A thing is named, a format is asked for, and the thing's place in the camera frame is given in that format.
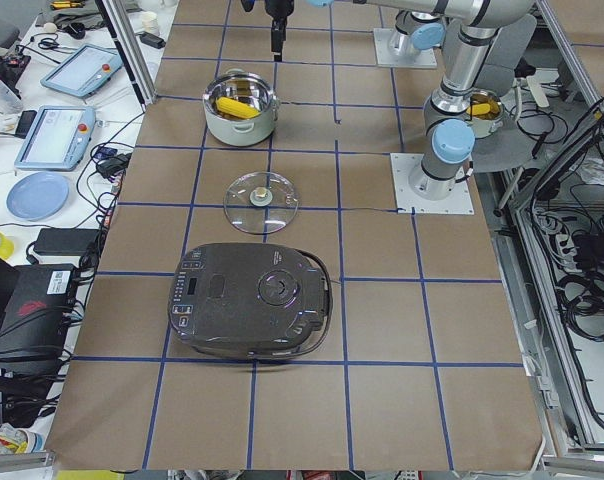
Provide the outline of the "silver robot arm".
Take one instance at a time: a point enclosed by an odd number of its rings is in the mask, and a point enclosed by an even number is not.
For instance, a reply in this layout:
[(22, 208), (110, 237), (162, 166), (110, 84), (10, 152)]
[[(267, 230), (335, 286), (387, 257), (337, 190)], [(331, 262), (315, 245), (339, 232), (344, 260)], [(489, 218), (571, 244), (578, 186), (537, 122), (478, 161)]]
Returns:
[(409, 174), (411, 189), (427, 200), (446, 198), (475, 143), (471, 127), (461, 119), (470, 105), (477, 76), (499, 30), (528, 13), (530, 1), (376, 1), (376, 6), (455, 18), (461, 22), (460, 47), (445, 67), (440, 85), (424, 106), (429, 141), (421, 163)]
[(395, 30), (388, 41), (394, 60), (408, 60), (438, 47), (445, 36), (439, 14), (400, 10), (395, 17)]

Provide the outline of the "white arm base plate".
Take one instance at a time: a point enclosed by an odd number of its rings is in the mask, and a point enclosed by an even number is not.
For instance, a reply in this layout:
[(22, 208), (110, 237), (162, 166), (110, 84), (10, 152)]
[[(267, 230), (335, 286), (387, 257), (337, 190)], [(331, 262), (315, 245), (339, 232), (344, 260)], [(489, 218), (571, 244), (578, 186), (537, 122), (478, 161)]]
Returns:
[(406, 214), (473, 215), (462, 165), (453, 179), (434, 180), (423, 172), (422, 158), (418, 153), (390, 154), (396, 209)]

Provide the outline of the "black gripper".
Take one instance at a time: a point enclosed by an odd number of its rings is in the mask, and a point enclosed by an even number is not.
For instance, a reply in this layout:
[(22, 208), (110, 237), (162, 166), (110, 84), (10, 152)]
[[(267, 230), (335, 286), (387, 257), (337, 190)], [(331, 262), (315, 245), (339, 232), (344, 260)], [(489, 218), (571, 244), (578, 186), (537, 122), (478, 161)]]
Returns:
[(286, 19), (294, 12), (294, 0), (265, 0), (265, 11), (273, 19), (270, 30), (273, 61), (281, 62), (286, 41)]

